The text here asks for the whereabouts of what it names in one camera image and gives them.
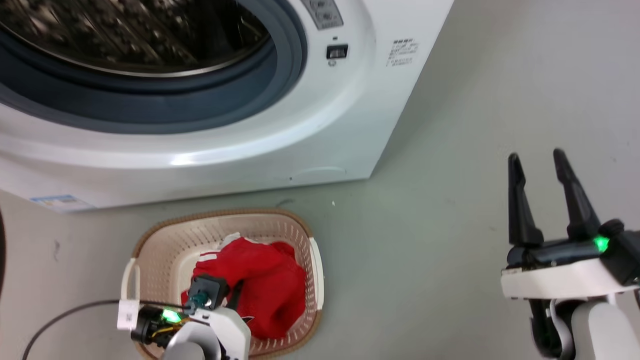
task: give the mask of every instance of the button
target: button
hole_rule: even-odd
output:
[[[329,21],[329,20],[333,19],[333,13],[332,12],[317,12],[316,13],[316,18],[318,19],[318,21]]]
[[[327,59],[344,59],[347,57],[348,50],[349,50],[349,46],[347,44],[327,46],[326,58]]]
[[[313,10],[318,10],[330,6],[330,0],[311,0],[310,5]]]

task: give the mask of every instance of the white tag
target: white tag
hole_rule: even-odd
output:
[[[139,300],[120,300],[118,305],[118,330],[133,330],[138,324]]]

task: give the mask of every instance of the label sticker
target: label sticker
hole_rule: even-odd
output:
[[[387,67],[409,65],[413,62],[413,57],[418,53],[420,44],[413,41],[412,38],[404,38],[394,40],[389,51],[387,59]]]
[[[55,211],[78,211],[95,208],[95,206],[71,195],[32,197],[30,200]]]
[[[118,330],[133,330],[138,325],[140,301],[120,300],[118,304]]]

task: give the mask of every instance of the laundry basket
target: laundry basket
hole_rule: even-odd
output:
[[[308,226],[285,210],[217,211],[155,225],[134,249],[122,279],[121,296],[130,297],[129,289],[135,288],[137,299],[180,303],[180,293],[189,288],[200,253],[215,249],[226,235],[233,233],[260,243],[288,243],[295,250],[296,262],[307,272],[305,312],[284,338],[252,338],[250,358],[275,357],[302,347],[315,333],[322,315],[323,268],[317,243]],[[164,351],[155,344],[135,345],[145,359],[158,359]]]

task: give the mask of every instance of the stainless steel drum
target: stainless steel drum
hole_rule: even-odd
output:
[[[61,61],[147,78],[222,69],[269,38],[231,0],[0,0],[0,25]]]

